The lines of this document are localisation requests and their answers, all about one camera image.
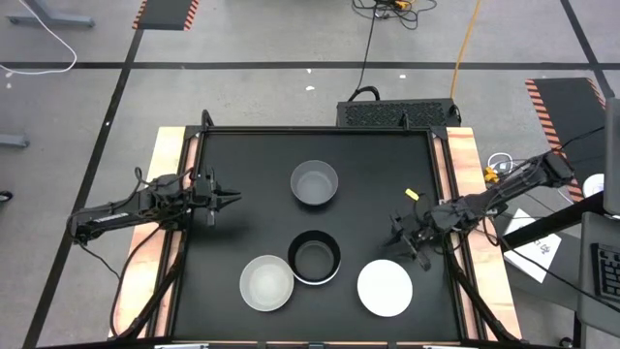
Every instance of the white cable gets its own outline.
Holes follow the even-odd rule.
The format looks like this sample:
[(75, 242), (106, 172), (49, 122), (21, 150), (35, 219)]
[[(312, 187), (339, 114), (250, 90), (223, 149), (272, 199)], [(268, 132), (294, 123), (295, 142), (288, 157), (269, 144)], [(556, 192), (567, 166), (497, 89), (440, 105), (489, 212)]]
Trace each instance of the white cable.
[[(497, 163), (491, 165), (491, 159), (493, 159), (496, 156), (506, 156), (508, 158), (508, 161), (500, 161), (500, 162), (497, 162)], [(496, 152), (495, 154), (489, 156), (488, 160), (486, 160), (486, 166), (490, 167), (493, 170), (495, 170), (495, 166), (497, 166), (497, 164), (501, 164), (501, 163), (510, 163), (511, 167), (509, 168), (508, 172), (512, 171), (512, 167), (514, 166), (514, 162), (512, 160), (511, 155), (508, 154), (508, 153)]]
[(560, 190), (560, 188), (558, 188), (558, 193), (560, 193), (560, 195), (562, 195), (562, 198), (564, 198), (564, 200), (568, 201), (569, 203), (571, 203), (571, 205), (573, 204), (573, 200), (569, 199), (566, 197), (566, 195), (564, 195), (564, 193), (562, 193), (562, 191)]
[(41, 23), (41, 25), (46, 29), (46, 31), (49, 34), (51, 34), (54, 38), (56, 38), (60, 42), (60, 44), (65, 46), (65, 48), (69, 49), (71, 54), (74, 56), (74, 61), (69, 65), (69, 67), (67, 67), (67, 68), (65, 68), (63, 70), (57, 70), (57, 71), (21, 72), (21, 71), (16, 71), (16, 70), (13, 70), (13, 69), (9, 69), (9, 68), (3, 66), (2, 64), (0, 64), (0, 68), (4, 69), (5, 71), (7, 71), (9, 73), (19, 74), (19, 75), (28, 75), (28, 76), (37, 76), (37, 75), (45, 75), (45, 74), (59, 74), (59, 73), (69, 72), (76, 65), (76, 62), (78, 62), (78, 55), (76, 54), (76, 52), (69, 45), (67, 45), (67, 43), (65, 43), (56, 34), (54, 34), (54, 32), (49, 30), (49, 28), (47, 28), (46, 24), (43, 23), (43, 21), (39, 18), (39, 16), (37, 16), (37, 14), (35, 14), (35, 12), (32, 11), (32, 9), (28, 5), (26, 5), (26, 3), (23, 2), (23, 0), (19, 0), (19, 3), (21, 5), (23, 5), (23, 7), (25, 7), (26, 10), (28, 10), (28, 12), (30, 12), (30, 14), (32, 14), (32, 16), (34, 16), (39, 21), (39, 23)]

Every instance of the yellow cable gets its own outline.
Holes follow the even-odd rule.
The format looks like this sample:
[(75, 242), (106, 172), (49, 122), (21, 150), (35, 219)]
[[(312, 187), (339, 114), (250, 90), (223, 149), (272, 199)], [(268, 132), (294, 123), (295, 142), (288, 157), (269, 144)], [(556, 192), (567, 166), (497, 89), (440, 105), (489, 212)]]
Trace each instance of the yellow cable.
[(472, 15), (472, 20), (469, 22), (469, 27), (467, 27), (467, 34), (465, 34), (465, 40), (463, 40), (463, 45), (461, 45), (461, 50), (458, 52), (458, 58), (456, 58), (456, 66), (454, 67), (454, 74), (452, 75), (452, 86), (449, 89), (449, 97), (454, 99), (454, 92), (456, 91), (456, 81), (458, 80), (458, 67), (461, 65), (461, 59), (463, 58), (463, 53), (465, 53), (465, 47), (467, 47), (467, 43), (469, 42), (469, 37), (472, 35), (472, 29), (474, 29), (474, 23), (476, 23), (476, 17), (478, 16), (478, 9), (481, 6), (481, 0), (476, 1), (476, 8), (474, 9), (474, 14)]

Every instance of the white paper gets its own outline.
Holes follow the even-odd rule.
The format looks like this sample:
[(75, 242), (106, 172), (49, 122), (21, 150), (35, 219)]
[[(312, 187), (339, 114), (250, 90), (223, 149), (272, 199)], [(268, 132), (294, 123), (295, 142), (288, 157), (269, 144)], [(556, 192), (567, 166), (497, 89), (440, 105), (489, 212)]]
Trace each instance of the white paper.
[[(530, 217), (527, 213), (525, 213), (522, 209), (519, 208), (514, 214), (514, 218), (512, 219), (511, 224), (509, 224), (508, 228), (506, 229), (506, 235), (534, 221), (534, 218)], [(553, 257), (555, 256), (555, 253), (558, 251), (558, 247), (560, 246), (560, 241), (562, 241), (560, 237), (555, 234), (551, 234), (548, 237), (541, 238), (534, 242), (530, 242), (526, 245), (516, 248), (515, 250), (523, 256), (540, 264), (545, 269), (549, 269), (549, 266), (551, 266), (551, 262), (553, 261)], [(543, 283), (544, 277), (546, 276), (546, 271), (540, 269), (535, 264), (527, 261), (513, 251), (508, 251), (504, 253), (504, 259), (521, 271), (532, 276), (538, 282)]]

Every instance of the hazard stripe mat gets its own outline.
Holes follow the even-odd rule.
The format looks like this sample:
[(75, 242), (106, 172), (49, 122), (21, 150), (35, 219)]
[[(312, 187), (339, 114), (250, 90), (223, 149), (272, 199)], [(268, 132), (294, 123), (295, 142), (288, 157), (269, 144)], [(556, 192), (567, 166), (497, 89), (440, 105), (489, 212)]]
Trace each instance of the hazard stripe mat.
[[(551, 148), (605, 126), (605, 101), (588, 78), (527, 79), (525, 86)], [(574, 168), (568, 185), (573, 201), (583, 200), (583, 182), (605, 171), (605, 137), (597, 133), (558, 151)]]
[(199, 0), (143, 0), (134, 29), (190, 30)]

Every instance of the yellow tag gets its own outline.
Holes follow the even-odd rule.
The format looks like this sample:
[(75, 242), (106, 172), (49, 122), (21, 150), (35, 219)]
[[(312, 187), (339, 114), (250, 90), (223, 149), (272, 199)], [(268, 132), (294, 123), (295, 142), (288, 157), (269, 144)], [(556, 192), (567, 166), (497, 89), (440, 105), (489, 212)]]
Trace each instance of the yellow tag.
[(419, 199), (419, 195), (416, 194), (415, 191), (407, 188), (407, 190), (405, 190), (405, 194), (407, 194), (408, 197), (414, 199), (415, 201), (417, 201)]

